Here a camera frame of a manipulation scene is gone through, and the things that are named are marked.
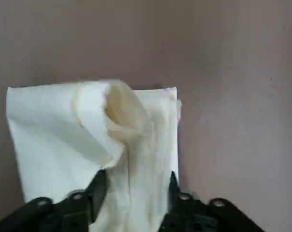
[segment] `white towel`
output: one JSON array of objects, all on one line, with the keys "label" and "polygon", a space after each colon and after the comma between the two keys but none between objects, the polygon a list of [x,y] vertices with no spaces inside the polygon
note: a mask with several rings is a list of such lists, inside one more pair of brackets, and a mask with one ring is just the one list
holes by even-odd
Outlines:
[{"label": "white towel", "polygon": [[120,81],[8,88],[7,120],[26,201],[59,202],[99,169],[110,187],[93,232],[156,232],[178,173],[176,88]]}]

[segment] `gray wall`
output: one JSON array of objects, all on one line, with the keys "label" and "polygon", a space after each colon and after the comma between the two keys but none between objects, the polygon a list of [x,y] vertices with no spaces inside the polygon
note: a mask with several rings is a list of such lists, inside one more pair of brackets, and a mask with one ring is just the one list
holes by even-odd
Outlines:
[{"label": "gray wall", "polygon": [[0,0],[0,218],[22,204],[7,86],[177,86],[180,177],[292,231],[292,0]]}]

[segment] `black plastic part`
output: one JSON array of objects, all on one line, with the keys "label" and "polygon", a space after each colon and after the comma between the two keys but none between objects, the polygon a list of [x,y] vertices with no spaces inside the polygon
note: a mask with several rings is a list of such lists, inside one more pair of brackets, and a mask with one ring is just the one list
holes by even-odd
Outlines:
[{"label": "black plastic part", "polygon": [[99,214],[108,189],[105,170],[97,172],[85,191],[53,204],[36,198],[0,221],[0,232],[88,232]]},{"label": "black plastic part", "polygon": [[220,218],[220,220],[229,222],[237,232],[263,232],[260,227],[258,227],[250,218],[227,199],[212,199],[209,201],[208,206],[210,210]]},{"label": "black plastic part", "polygon": [[41,215],[49,212],[52,207],[53,203],[49,198],[36,198],[1,220],[0,232],[14,232],[18,229],[27,230],[27,228],[32,229],[35,227],[37,219]]},{"label": "black plastic part", "polygon": [[108,187],[109,181],[107,179],[107,173],[105,170],[100,170],[97,172],[88,188],[84,191],[90,201],[90,223],[96,221],[98,213],[104,203]]},{"label": "black plastic part", "polygon": [[[85,191],[53,204],[36,198],[0,221],[0,232],[88,232],[97,219],[108,189],[105,170],[99,171]],[[209,204],[180,191],[175,173],[168,188],[169,212],[159,232],[263,232],[230,201],[212,199]]]},{"label": "black plastic part", "polygon": [[181,192],[174,173],[168,190],[169,212],[159,232],[263,232],[226,199],[213,199],[206,205]]}]

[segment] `crumpled fabric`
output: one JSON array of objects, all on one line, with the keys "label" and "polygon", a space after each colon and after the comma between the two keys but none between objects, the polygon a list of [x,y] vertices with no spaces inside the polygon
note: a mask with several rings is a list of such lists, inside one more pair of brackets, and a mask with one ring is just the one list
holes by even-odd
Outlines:
[{"label": "crumpled fabric", "polygon": [[7,121],[26,202],[59,202],[107,169],[110,186],[91,232],[156,232],[178,173],[176,88],[121,81],[8,88]]}]

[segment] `mauve wall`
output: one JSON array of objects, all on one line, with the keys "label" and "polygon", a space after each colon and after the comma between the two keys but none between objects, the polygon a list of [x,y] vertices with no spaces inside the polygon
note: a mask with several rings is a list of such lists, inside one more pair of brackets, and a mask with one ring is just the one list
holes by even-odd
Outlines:
[{"label": "mauve wall", "polygon": [[7,86],[177,86],[181,185],[292,231],[292,0],[0,0],[0,218],[22,204]]}]

